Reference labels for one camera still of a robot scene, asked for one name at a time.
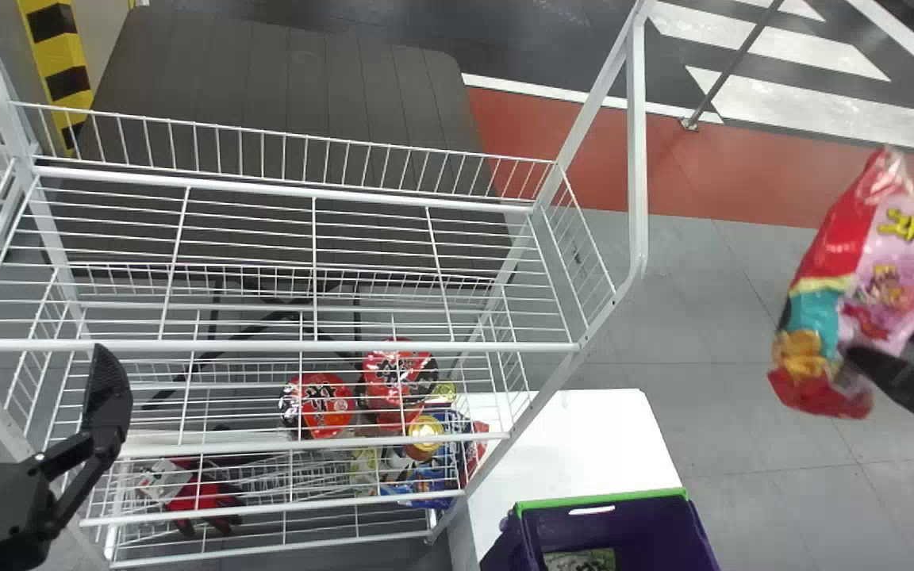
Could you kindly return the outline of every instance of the gray floor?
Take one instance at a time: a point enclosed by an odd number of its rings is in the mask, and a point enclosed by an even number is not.
[[[587,216],[610,271],[623,275],[625,214]],[[765,379],[784,290],[811,238],[802,228],[653,217],[648,274],[570,387],[645,391],[723,569],[914,569],[914,416],[882,394],[867,420],[803,415],[780,405]],[[289,563],[449,568],[443,541],[157,569]]]

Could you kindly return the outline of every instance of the metal pole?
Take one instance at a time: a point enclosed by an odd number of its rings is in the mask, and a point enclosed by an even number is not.
[[[735,52],[735,57],[732,58],[728,67],[725,68],[725,72],[722,72],[722,75],[718,76],[718,80],[714,82],[714,86],[711,86],[711,90],[704,96],[704,101],[701,101],[701,104],[697,105],[697,108],[693,110],[693,115],[690,115],[689,118],[679,120],[679,123],[682,123],[683,128],[688,131],[697,130],[697,120],[701,118],[701,115],[706,111],[708,105],[711,105],[711,100],[714,99],[715,95],[718,95],[718,90],[721,90],[721,87],[724,86],[725,80],[729,79],[729,76],[732,76],[732,72],[739,67],[739,62],[743,61],[743,57],[746,57],[747,52],[750,51],[750,46],[752,46],[758,37],[761,36],[761,32],[764,32],[764,28],[768,25],[771,16],[778,11],[778,7],[781,6],[783,1],[784,0],[773,0],[771,2],[764,17],[761,18],[761,21],[757,22],[757,25],[751,30],[750,36],[747,36],[747,39],[743,40],[743,44],[741,44],[739,50]]]

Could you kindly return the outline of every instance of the chip bag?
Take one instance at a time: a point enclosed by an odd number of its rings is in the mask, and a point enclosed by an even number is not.
[[[861,419],[871,383],[848,347],[899,355],[914,332],[914,188],[904,158],[875,151],[828,210],[792,278],[768,379],[783,404]]]

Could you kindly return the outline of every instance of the instant noodle cup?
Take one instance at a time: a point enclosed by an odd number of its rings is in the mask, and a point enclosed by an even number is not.
[[[440,378],[439,365],[427,351],[370,351],[362,368],[370,408],[398,415],[402,401],[405,409],[423,404]]]
[[[302,438],[333,438],[351,425],[355,391],[333,373],[302,373],[284,386],[277,408],[283,425]]]

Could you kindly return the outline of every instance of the yellow can lid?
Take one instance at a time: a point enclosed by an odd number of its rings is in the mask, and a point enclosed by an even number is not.
[[[443,429],[443,423],[437,420],[435,416],[418,416],[416,419],[411,420],[411,424],[407,426],[407,435],[409,436],[442,436],[443,434],[446,434]],[[422,452],[432,452],[439,448],[441,444],[442,442],[416,442],[413,446]]]

